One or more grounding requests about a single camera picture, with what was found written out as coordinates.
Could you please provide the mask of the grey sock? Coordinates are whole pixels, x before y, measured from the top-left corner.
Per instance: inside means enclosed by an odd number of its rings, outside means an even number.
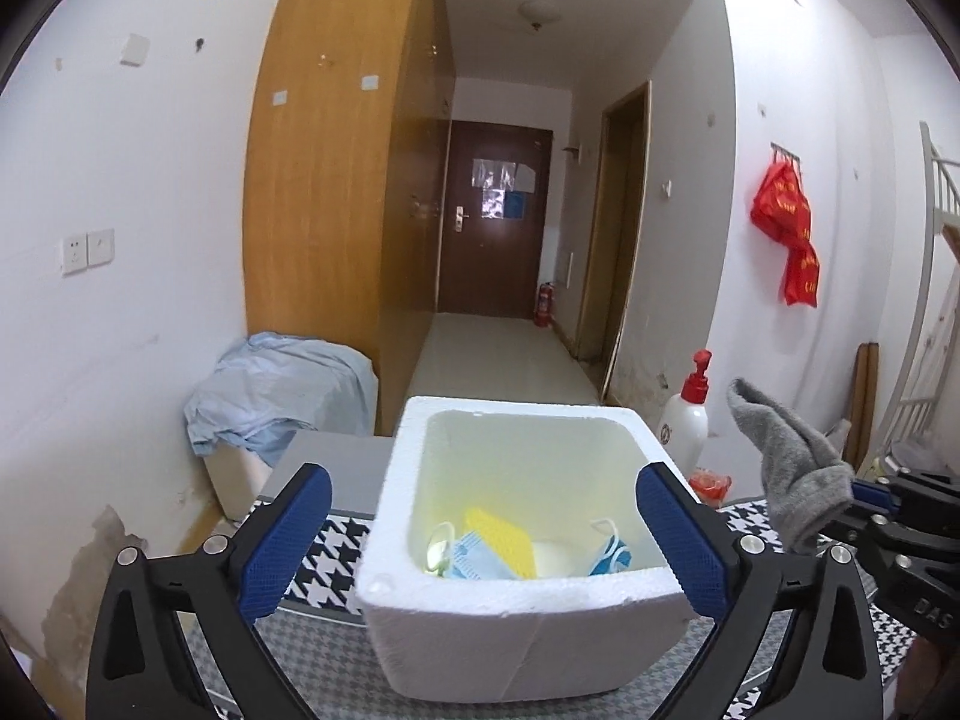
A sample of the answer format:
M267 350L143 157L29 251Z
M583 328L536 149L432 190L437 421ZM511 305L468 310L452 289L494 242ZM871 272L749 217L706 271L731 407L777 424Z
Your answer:
M782 547L812 554L823 528L853 504L851 466L822 433L748 380L732 380L727 405L760 452L768 517Z

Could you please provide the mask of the blue face mask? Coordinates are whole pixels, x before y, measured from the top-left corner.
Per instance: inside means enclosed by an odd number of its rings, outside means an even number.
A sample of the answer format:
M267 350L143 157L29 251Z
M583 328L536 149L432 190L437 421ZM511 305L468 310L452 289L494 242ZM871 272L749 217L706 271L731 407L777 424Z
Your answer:
M633 566L630 546L608 518L590 524L601 537L594 553L561 541L534 541L526 530L480 509L467 512L459 533L451 522L434 528L425 548L425 572L459 580L535 580L597 577Z

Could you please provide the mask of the yellow foam fruit net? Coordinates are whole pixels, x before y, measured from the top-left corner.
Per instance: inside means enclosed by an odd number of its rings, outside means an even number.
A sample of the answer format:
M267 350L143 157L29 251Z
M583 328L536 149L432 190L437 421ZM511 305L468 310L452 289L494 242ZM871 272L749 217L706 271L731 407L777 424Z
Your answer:
M532 539L526 530L480 507L467 509L464 523L467 530L477 533L514 575L519 578L537 577Z

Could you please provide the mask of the white tissue paper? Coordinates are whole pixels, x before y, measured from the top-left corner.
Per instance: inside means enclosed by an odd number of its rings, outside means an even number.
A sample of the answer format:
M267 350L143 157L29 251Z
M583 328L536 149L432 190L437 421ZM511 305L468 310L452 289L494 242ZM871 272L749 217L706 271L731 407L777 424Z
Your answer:
M539 578L586 577L594 564L594 551L558 539L534 541L532 551Z

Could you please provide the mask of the wooden boards leaning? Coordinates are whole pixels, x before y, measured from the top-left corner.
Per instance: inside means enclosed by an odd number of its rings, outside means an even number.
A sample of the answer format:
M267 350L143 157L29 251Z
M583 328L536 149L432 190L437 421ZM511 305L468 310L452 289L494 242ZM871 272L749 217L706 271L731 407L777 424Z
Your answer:
M844 444L843 458L855 470L866 460L874 427L875 400L877 400L878 358L880 344L862 343L854 361L853 388L851 388L848 419L851 427Z

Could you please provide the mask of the red snack packet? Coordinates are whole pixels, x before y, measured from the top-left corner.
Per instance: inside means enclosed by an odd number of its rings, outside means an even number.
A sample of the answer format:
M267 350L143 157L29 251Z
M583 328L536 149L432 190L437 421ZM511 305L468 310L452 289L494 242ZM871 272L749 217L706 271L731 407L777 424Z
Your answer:
M732 478L729 475L697 468L688 478L688 483L697 493L701 504L709 505L711 509L720 509L732 488Z

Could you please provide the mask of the metal bunk bed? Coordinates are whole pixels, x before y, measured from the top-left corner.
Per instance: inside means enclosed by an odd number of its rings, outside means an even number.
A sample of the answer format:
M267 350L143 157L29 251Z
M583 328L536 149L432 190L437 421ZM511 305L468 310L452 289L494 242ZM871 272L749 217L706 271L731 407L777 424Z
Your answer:
M923 257L910 333L890 399L871 436L859 476L895 468L892 449L930 439L958 346L958 161L940 153L928 122L919 122L923 150Z

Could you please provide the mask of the white lotion pump bottle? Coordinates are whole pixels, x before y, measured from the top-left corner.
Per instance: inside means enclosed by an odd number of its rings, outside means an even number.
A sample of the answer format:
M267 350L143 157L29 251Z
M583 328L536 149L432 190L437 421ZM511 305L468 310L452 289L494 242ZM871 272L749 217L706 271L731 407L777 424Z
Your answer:
M680 392L665 404L656 429L665 451L686 478L690 478L697 468L708 439L706 400L709 394L708 367L712 357L709 349L700 349L693 355L695 369L686 376Z

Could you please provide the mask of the white styrofoam box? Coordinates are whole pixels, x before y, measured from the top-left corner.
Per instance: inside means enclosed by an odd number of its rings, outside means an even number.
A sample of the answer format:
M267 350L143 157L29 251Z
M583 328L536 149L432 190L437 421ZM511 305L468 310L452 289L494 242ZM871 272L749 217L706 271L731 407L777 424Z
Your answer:
M356 576L389 686L501 704L633 681L692 619L635 499L666 458L625 408L412 398Z

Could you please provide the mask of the red fire extinguisher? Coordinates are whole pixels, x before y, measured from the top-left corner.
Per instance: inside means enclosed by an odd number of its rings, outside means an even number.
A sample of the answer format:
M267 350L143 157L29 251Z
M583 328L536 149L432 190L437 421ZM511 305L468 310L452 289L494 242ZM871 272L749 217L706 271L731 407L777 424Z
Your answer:
M537 327L547 328L551 325L551 306L553 305L553 284L550 281L542 283L535 301L534 323Z

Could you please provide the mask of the dark brown entrance door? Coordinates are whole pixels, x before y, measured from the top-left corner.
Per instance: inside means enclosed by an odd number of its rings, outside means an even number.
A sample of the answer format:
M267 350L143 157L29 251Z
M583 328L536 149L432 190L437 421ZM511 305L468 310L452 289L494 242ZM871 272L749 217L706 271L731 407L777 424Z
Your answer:
M452 124L439 312L534 316L552 146L541 128Z

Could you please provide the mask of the wooden wardrobe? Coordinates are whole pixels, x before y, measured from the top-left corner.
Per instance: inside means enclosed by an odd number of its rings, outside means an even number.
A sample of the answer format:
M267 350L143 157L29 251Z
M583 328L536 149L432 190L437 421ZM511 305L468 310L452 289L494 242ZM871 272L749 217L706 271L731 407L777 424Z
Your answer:
M247 328L368 356L381 436L433 320L453 86L446 0L278 0L245 155Z

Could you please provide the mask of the ceiling lamp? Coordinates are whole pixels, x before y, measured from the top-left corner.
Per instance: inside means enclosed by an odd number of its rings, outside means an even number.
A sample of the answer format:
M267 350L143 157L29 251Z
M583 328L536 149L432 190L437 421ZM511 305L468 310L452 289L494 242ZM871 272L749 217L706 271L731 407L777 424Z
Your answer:
M542 31L545 26L555 25L563 18L562 12L547 0L524 0L517 5L517 15L521 16L534 32Z

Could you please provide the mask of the wooden side door frame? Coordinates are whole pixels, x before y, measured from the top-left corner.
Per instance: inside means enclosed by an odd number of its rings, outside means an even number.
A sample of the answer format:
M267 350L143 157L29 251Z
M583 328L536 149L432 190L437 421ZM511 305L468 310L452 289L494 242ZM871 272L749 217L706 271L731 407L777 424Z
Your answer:
M602 114L594 210L574 342L574 356L596 385L601 403L612 403L613 369L635 279L651 127L651 80Z

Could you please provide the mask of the wall socket pair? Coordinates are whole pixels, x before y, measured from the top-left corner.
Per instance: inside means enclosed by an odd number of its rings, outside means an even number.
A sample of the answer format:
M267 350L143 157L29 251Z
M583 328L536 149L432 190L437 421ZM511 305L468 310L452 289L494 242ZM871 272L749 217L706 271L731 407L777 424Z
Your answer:
M116 257L116 232L112 229L70 234L60 241L60 270L64 277L109 265Z

